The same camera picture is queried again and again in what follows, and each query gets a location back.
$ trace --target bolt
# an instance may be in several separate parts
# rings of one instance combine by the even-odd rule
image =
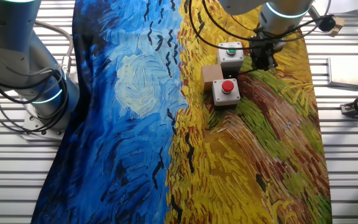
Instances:
[[[0,26],[6,26],[6,22],[0,21]]]

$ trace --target mounting plate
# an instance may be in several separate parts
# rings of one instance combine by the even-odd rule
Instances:
[[[34,108],[31,105],[28,106],[28,109],[31,112],[33,112],[33,114],[35,114]],[[27,128],[27,129],[36,129],[43,125],[44,124],[42,124],[42,122],[40,120],[33,117],[31,114],[29,114],[29,113],[25,114],[23,127]],[[22,136],[24,139],[26,139],[28,141],[45,141],[45,140],[46,141],[48,141],[48,140],[61,141],[64,136],[64,131],[56,131],[53,129],[49,129],[42,133],[32,133],[32,134],[23,133]]]

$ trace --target metal slatted table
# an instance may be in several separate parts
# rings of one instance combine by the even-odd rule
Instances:
[[[43,0],[38,20],[71,33],[74,3]],[[313,33],[306,38],[306,44],[326,151],[334,223],[358,224],[358,119],[347,118],[339,110],[341,103],[358,97],[358,91],[328,87],[327,64],[327,58],[333,55],[358,58],[358,11],[340,16],[346,18],[346,25],[336,38]],[[50,30],[37,26],[34,29],[60,62],[68,41]],[[71,70],[76,72],[73,61]],[[26,113],[23,107],[0,98],[8,116],[22,124]],[[58,141],[26,141],[0,124],[0,223],[30,222],[59,144]]]

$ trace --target emergency stop button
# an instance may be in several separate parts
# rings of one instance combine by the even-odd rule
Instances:
[[[234,89],[234,83],[231,80],[226,80],[222,83],[222,92],[230,94]]]

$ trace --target white surface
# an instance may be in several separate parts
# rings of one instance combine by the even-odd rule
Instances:
[[[328,0],[316,0],[313,4],[320,15],[326,11]],[[358,0],[331,0],[329,13],[343,13],[358,10]]]
[[[231,79],[234,84],[234,89],[228,94],[225,94],[222,91],[222,83],[225,81],[228,80],[216,80],[212,84],[215,106],[237,105],[240,102],[240,91],[237,80],[235,78]]]
[[[332,85],[358,87],[358,59],[332,56],[329,58],[329,70]]]

